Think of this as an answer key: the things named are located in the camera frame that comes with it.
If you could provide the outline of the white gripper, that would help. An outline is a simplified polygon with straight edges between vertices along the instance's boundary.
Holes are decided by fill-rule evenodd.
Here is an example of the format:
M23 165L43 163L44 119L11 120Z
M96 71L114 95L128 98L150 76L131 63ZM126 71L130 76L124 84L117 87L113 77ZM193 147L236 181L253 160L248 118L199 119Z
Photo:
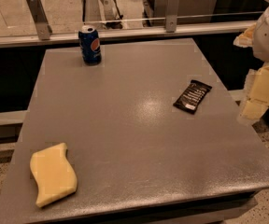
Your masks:
M244 86L237 121L254 124L269 108L269 7L261 14L256 24L252 24L234 40L240 48L253 49L253 55L268 63L258 71L250 69Z

